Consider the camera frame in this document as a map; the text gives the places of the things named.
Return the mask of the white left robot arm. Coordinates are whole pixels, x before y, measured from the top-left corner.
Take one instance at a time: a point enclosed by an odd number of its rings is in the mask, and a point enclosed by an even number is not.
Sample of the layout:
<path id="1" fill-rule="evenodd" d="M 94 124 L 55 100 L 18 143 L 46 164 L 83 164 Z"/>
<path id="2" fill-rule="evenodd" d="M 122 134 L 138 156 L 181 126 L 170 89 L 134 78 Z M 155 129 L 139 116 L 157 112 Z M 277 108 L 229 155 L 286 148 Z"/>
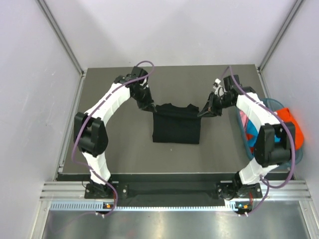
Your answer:
<path id="1" fill-rule="evenodd" d="M 106 126 L 113 114 L 130 98 L 136 100 L 142 111 L 156 111 L 148 85 L 148 76 L 128 74 L 119 76 L 108 92 L 86 112 L 78 112 L 74 118 L 74 147 L 79 148 L 87 161 L 90 180 L 96 184 L 101 197 L 109 197 L 113 185 L 109 182 L 105 151 L 109 143 Z"/>

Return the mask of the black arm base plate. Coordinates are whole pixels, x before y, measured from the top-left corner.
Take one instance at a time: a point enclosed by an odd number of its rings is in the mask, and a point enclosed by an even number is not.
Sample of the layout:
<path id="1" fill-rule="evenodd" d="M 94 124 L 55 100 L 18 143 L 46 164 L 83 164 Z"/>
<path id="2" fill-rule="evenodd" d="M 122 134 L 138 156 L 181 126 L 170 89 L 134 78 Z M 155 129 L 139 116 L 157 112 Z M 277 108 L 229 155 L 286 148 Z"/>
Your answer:
<path id="1" fill-rule="evenodd" d="M 225 200 L 261 199 L 259 183 L 236 191 L 233 173 L 113 174 L 111 185 L 86 185 L 85 199 L 118 199 L 118 207 L 223 206 Z"/>

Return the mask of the black t shirt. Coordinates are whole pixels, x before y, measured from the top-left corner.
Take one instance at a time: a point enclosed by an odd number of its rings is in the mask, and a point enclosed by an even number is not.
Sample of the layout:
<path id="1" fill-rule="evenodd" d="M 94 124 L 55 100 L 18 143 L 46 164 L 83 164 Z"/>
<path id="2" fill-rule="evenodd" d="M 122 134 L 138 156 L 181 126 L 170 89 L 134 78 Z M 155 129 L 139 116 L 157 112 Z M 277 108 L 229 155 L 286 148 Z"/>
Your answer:
<path id="1" fill-rule="evenodd" d="M 201 118 L 199 107 L 189 104 L 177 107 L 169 104 L 157 105 L 153 113 L 153 142 L 199 144 Z"/>

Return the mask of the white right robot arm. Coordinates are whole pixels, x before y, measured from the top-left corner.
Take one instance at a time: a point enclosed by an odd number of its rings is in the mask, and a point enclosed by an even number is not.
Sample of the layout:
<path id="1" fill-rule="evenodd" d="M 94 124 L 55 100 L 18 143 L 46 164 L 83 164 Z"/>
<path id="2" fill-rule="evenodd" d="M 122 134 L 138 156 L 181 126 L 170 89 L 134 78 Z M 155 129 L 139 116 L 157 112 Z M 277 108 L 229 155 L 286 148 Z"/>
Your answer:
<path id="1" fill-rule="evenodd" d="M 254 157 L 246 167 L 235 174 L 232 181 L 234 194 L 244 197 L 251 191 L 252 186 L 273 169 L 288 162 L 294 167 L 295 126 L 292 122 L 283 122 L 265 106 L 255 92 L 246 93 L 236 89 L 231 89 L 221 96 L 211 92 L 198 116 L 220 116 L 223 109 L 232 106 L 242 111 L 257 131 Z"/>

